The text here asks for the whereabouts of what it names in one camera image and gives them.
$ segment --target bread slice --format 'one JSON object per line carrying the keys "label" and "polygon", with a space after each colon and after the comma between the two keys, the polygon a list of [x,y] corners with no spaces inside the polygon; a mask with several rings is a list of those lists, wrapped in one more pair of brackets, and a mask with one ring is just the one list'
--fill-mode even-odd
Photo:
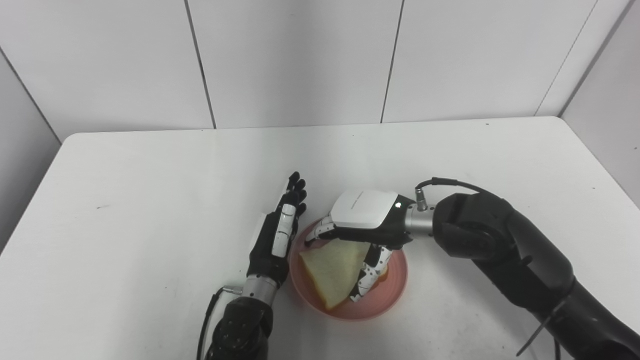
{"label": "bread slice", "polygon": [[300,253],[326,310],[332,310],[349,297],[369,245],[335,239],[323,247]]}

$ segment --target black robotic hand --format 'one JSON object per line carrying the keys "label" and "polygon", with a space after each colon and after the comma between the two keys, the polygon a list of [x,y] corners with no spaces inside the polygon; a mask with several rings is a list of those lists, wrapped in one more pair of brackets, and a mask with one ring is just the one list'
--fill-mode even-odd
{"label": "black robotic hand", "polygon": [[[305,181],[298,172],[294,172],[276,209],[264,219],[249,255],[242,294],[227,304],[223,318],[214,330],[211,346],[205,354],[206,360],[266,359],[267,339],[273,326],[271,303],[289,275],[287,256],[298,231],[298,218],[307,209],[303,203],[307,197],[304,187]],[[214,295],[207,309],[197,360],[202,360],[201,349],[208,318],[223,289]]]}
{"label": "black robotic hand", "polygon": [[260,275],[274,280],[280,287],[289,275],[287,256],[298,232],[298,219],[307,209],[306,182],[296,171],[289,177],[285,193],[275,211],[264,219],[258,240],[249,255],[247,276]]}

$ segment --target robotic hand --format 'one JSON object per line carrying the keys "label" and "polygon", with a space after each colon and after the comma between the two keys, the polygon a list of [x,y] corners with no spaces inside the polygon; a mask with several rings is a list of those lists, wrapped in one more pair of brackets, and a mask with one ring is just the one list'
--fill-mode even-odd
{"label": "robotic hand", "polygon": [[264,219],[257,241],[249,255],[249,269],[242,288],[222,287],[211,299],[198,343],[197,360],[202,360],[204,336],[209,318],[223,291],[240,297],[227,304],[218,322],[206,360],[266,359],[267,339],[273,326],[271,304],[277,290],[289,275],[287,255],[298,231],[298,218],[307,205],[305,181],[295,172],[289,177],[285,193],[275,211]]}
{"label": "robotic hand", "polygon": [[[428,207],[422,188],[462,186]],[[445,252],[471,259],[514,305],[540,322],[518,355],[546,328],[579,360],[640,359],[640,336],[613,316],[575,278],[566,257],[523,214],[496,195],[453,179],[432,178],[415,188],[416,200],[374,190],[343,193],[305,241],[316,238],[371,242],[351,299],[369,290],[390,251],[413,239],[434,238]]]}

